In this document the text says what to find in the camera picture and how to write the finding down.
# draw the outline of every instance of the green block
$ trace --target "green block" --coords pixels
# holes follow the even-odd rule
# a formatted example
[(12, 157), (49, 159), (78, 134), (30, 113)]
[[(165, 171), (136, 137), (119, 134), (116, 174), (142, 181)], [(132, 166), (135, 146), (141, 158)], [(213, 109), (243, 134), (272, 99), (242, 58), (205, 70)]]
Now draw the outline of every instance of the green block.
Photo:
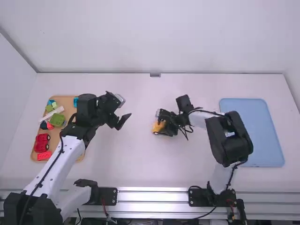
[(47, 112), (51, 112), (51, 111), (53, 111), (54, 109), (53, 109), (52, 105), (47, 105), (47, 106), (46, 106), (46, 110), (47, 110)]
[(55, 113), (50, 119), (50, 124), (55, 127), (61, 127), (65, 120), (66, 118), (64, 115)]

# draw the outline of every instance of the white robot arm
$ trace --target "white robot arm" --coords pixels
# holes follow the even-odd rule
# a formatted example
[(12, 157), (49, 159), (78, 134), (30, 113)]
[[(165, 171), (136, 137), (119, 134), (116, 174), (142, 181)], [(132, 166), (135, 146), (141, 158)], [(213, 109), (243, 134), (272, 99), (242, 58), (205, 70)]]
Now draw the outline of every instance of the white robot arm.
[(241, 220), (246, 223), (243, 201), (237, 200), (235, 191), (229, 189), (234, 170), (245, 163), (253, 152), (252, 141), (240, 115), (236, 111), (217, 113), (200, 107), (194, 108), (188, 95), (178, 97), (176, 102), (179, 114), (159, 109), (152, 132), (156, 135), (174, 136), (181, 131), (188, 140), (187, 132), (192, 133), (194, 131), (192, 127), (204, 128), (207, 130), (212, 154), (218, 162), (207, 188), (199, 186), (189, 188), (189, 205), (191, 207), (211, 206), (215, 209), (228, 207), (227, 200), (230, 200), (233, 202), (230, 206), (238, 207), (240, 214), (244, 216)]
[(131, 114), (123, 115), (119, 120), (114, 112), (124, 103), (121, 95), (108, 91), (99, 97), (92, 94), (78, 97), (77, 113), (61, 130), (60, 142), (44, 168), (20, 194), (10, 193), (6, 198), (3, 207), (7, 224), (62, 225), (81, 205), (101, 204), (101, 187), (92, 180), (77, 180), (63, 199), (59, 199), (59, 191), (98, 127), (107, 124), (117, 130), (122, 128)]

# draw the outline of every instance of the blue pad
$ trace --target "blue pad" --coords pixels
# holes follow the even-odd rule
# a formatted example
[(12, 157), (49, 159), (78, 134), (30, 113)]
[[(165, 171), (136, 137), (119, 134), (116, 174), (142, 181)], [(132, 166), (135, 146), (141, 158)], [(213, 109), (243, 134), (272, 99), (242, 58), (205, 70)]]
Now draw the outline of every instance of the blue pad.
[(223, 98), (221, 112), (237, 111), (250, 135), (254, 150), (243, 166), (282, 167), (284, 156), (267, 103), (260, 98)]

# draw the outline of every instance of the metal frame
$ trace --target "metal frame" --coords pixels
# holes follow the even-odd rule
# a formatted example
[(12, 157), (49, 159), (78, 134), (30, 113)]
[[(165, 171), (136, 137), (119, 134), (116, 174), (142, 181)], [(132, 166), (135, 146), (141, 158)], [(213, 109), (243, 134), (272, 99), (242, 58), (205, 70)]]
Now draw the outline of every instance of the metal frame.
[[(116, 218), (195, 218), (209, 212), (210, 207), (189, 207), (188, 188), (181, 187), (118, 187), (118, 203), (107, 206)], [(3, 202), (10, 192), (21, 189), (0, 189), (0, 216), (4, 216)], [(67, 190), (60, 191), (63, 197)], [(248, 219), (300, 220), (300, 192), (242, 192), (237, 198), (245, 202)], [(102, 206), (83, 205), (82, 217), (105, 218)], [(204, 219), (226, 219), (226, 208), (216, 208)]]

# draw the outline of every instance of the black clamp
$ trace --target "black clamp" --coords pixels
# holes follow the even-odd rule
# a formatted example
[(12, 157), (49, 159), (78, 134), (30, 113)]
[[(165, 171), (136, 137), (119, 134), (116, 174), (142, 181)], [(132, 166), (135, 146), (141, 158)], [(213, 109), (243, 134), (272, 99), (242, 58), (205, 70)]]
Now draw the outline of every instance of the black clamp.
[(188, 204), (190, 207), (236, 207), (237, 199), (234, 189), (227, 189), (216, 195), (209, 187), (191, 186), (188, 189)]
[(90, 200), (86, 205), (116, 205), (118, 189), (115, 187), (98, 187), (96, 181), (79, 179), (74, 183), (78, 187), (91, 187)]

